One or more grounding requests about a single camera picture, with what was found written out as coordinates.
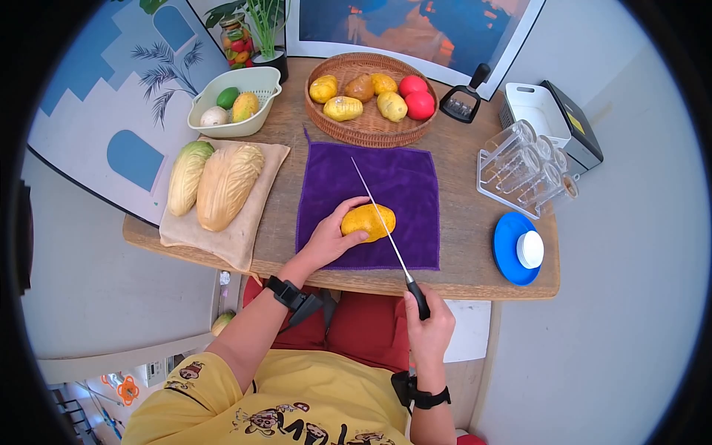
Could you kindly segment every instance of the burlap cloth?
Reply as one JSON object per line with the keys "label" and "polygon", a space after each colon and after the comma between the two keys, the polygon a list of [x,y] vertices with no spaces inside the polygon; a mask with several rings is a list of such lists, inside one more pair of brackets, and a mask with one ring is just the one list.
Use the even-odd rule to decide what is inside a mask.
{"label": "burlap cloth", "polygon": [[198,140],[209,142],[215,150],[232,144],[248,143],[260,148],[265,158],[262,172],[257,177],[245,205],[235,219],[223,231],[213,232],[203,229],[198,223],[195,206],[183,216],[174,216],[168,211],[163,212],[159,233],[164,246],[193,246],[212,253],[225,261],[235,270],[245,274],[250,273],[252,251],[255,246],[257,227],[262,219],[267,196],[277,171],[289,154],[290,148],[279,144],[258,144],[256,142],[235,142],[232,140],[217,140],[200,137]]}

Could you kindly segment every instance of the palm tree painting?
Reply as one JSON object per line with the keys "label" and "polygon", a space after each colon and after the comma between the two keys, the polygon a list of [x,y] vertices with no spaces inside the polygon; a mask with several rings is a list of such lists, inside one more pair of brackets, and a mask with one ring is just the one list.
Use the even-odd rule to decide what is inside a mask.
{"label": "palm tree painting", "polygon": [[[202,46],[201,41],[196,41],[180,61],[174,57],[173,50],[165,42],[154,42],[151,48],[136,45],[131,50],[131,58],[158,62],[156,68],[151,68],[141,75],[139,82],[140,85],[146,86],[146,93],[143,95],[146,102],[153,98],[153,125],[160,120],[165,129],[163,119],[166,107],[176,91],[184,91],[192,98],[198,95],[190,78],[190,67],[203,60],[199,52]],[[184,88],[163,88],[163,84],[171,80],[176,80]]]}

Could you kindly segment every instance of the purple towel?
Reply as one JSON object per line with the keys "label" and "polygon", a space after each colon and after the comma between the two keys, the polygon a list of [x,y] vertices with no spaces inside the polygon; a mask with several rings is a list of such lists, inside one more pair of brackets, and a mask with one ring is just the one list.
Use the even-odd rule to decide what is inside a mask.
{"label": "purple towel", "polygon": [[[307,244],[319,221],[329,216],[341,201],[368,195],[351,163],[351,156],[371,189],[373,199],[396,214],[396,227],[391,236],[406,267],[439,271],[438,179],[430,152],[412,148],[374,149],[309,141],[297,213],[295,251],[299,252]],[[398,257],[388,237],[359,244],[324,267],[399,268]]]}

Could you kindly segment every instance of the wooden table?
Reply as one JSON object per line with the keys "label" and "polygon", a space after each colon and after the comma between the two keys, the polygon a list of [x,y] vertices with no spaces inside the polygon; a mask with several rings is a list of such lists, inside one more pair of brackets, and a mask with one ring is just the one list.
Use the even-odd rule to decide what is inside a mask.
{"label": "wooden table", "polygon": [[[333,141],[309,120],[304,111],[304,82],[322,59],[289,58],[289,80],[274,102],[267,121],[245,141],[284,144],[292,148],[277,174],[257,231],[251,271],[269,277],[294,254],[297,205],[307,160],[305,125],[312,140]],[[433,82],[438,96],[449,87]],[[559,290],[559,245],[553,216],[534,221],[544,240],[546,255],[541,272],[526,287],[509,283],[492,257],[492,235],[497,220],[510,209],[477,191],[476,153],[484,142],[502,130],[498,111],[503,96],[482,103],[472,124],[438,113],[431,131],[412,147],[433,154],[440,190],[440,271],[415,271],[419,283],[438,290],[444,298],[462,300],[535,300],[552,298]],[[150,251],[230,271],[220,258],[198,248],[162,246],[158,229],[127,215],[124,239]],[[402,271],[316,271],[311,286],[402,295]]]}

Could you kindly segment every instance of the left hand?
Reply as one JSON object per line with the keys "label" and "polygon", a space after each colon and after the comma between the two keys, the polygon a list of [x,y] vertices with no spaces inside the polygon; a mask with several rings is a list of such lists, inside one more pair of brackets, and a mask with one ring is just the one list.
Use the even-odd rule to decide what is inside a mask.
{"label": "left hand", "polygon": [[369,200],[369,197],[347,199],[339,204],[331,215],[322,219],[314,229],[314,232],[312,232],[309,242],[297,253],[300,261],[309,264],[310,268],[316,271],[339,258],[348,249],[367,239],[368,233],[363,230],[342,236],[341,221],[349,210],[365,204]]}

